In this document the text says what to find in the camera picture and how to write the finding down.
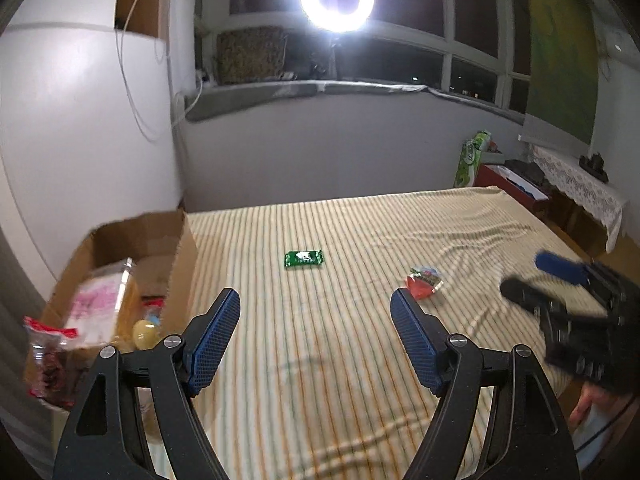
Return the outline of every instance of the bed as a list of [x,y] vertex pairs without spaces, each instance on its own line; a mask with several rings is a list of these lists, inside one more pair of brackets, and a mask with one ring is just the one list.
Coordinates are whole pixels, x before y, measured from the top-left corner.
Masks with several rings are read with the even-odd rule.
[[[212,385],[194,404],[234,479],[399,479],[437,399],[420,386],[389,314],[389,297],[415,264],[445,285],[422,300],[450,332],[478,346],[543,339],[505,300],[501,279],[519,274],[597,312],[584,290],[538,271],[547,249],[575,258],[541,221],[496,188],[471,188],[269,205],[190,215],[198,245],[190,314],[224,286],[242,313]],[[321,267],[285,269],[284,254],[322,249]],[[545,367],[559,394],[568,377]],[[471,473],[486,430],[483,388],[460,475]],[[162,446],[157,471],[172,475]]]

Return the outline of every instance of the metal bolt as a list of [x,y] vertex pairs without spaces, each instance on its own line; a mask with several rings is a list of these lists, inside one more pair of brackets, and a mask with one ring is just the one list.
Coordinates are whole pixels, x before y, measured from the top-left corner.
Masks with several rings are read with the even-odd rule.
[[529,357],[531,355],[531,348],[524,345],[518,345],[516,347],[516,354],[520,357]]
[[105,346],[102,350],[100,350],[100,357],[103,359],[108,359],[115,353],[116,349],[113,346]]
[[462,334],[452,334],[449,336],[449,341],[453,346],[464,346],[469,342],[469,339],[464,337]]
[[178,346],[181,342],[182,339],[180,339],[179,335],[171,335],[163,341],[164,346],[166,346],[167,348]]

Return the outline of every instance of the window frame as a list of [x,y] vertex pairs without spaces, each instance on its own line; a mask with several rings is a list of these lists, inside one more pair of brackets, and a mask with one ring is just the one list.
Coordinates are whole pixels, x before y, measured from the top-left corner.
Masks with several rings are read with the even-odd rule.
[[[246,14],[230,14],[230,0],[205,0],[215,3],[216,8],[203,7],[202,18],[207,23],[209,32],[203,40],[203,60],[211,62],[215,56],[216,34],[225,30],[237,30],[248,27],[266,25],[279,26],[297,32],[317,30],[311,25],[303,12],[251,12]],[[411,46],[417,46],[443,55],[442,79],[440,90],[444,93],[481,102],[489,106],[501,108],[516,119],[523,119],[524,114],[509,108],[511,101],[511,86],[513,79],[530,81],[530,75],[514,72],[514,10],[513,0],[496,0],[498,12],[498,57],[493,57],[464,43],[456,41],[456,7],[455,0],[443,0],[444,37],[424,32],[414,28],[395,25],[393,23],[367,20],[360,29],[360,33],[379,40],[395,41]],[[450,92],[451,63],[453,57],[476,65],[479,68],[497,74],[498,81],[493,103],[462,96]]]

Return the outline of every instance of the lace tablecloth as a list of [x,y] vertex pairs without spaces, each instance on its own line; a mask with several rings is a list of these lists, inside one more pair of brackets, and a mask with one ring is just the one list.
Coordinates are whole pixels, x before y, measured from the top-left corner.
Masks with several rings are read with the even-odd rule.
[[606,227],[606,249],[610,253],[622,227],[622,213],[627,199],[584,171],[578,159],[572,156],[536,146],[533,157],[551,184]]

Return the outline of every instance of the yellow ball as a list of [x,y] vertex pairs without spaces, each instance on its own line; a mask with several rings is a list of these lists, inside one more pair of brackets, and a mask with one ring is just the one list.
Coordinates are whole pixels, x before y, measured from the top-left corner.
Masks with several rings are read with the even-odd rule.
[[133,326],[133,342],[138,350],[149,350],[160,341],[158,327],[146,319],[137,321]]

